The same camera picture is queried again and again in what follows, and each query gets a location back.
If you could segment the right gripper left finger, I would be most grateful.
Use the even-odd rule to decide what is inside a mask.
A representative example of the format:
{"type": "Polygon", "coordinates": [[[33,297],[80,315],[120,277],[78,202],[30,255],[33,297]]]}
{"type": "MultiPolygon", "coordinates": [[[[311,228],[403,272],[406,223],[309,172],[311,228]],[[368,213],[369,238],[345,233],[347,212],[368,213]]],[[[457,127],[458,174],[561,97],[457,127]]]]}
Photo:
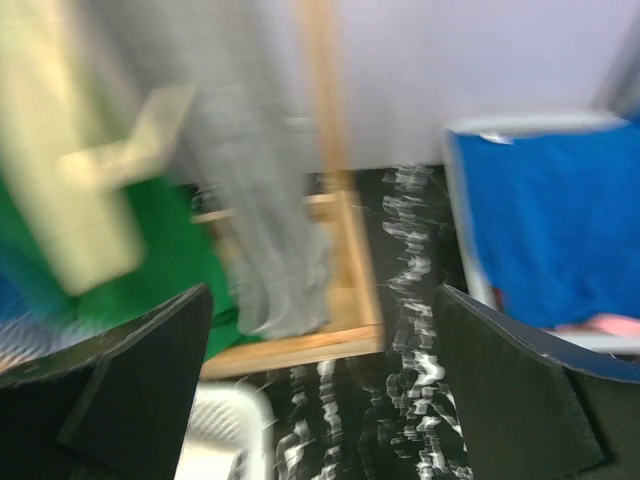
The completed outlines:
{"type": "Polygon", "coordinates": [[[173,478],[209,336],[203,286],[1,375],[4,479],[173,478]]]}

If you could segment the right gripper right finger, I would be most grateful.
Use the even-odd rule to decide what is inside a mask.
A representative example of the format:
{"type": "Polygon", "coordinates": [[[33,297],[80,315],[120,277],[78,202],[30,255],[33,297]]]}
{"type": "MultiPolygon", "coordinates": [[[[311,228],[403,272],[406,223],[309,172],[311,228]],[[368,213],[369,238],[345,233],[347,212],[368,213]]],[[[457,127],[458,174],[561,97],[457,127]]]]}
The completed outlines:
{"type": "Polygon", "coordinates": [[[639,366],[522,324],[449,286],[438,357],[477,479],[639,476],[639,366]]]}

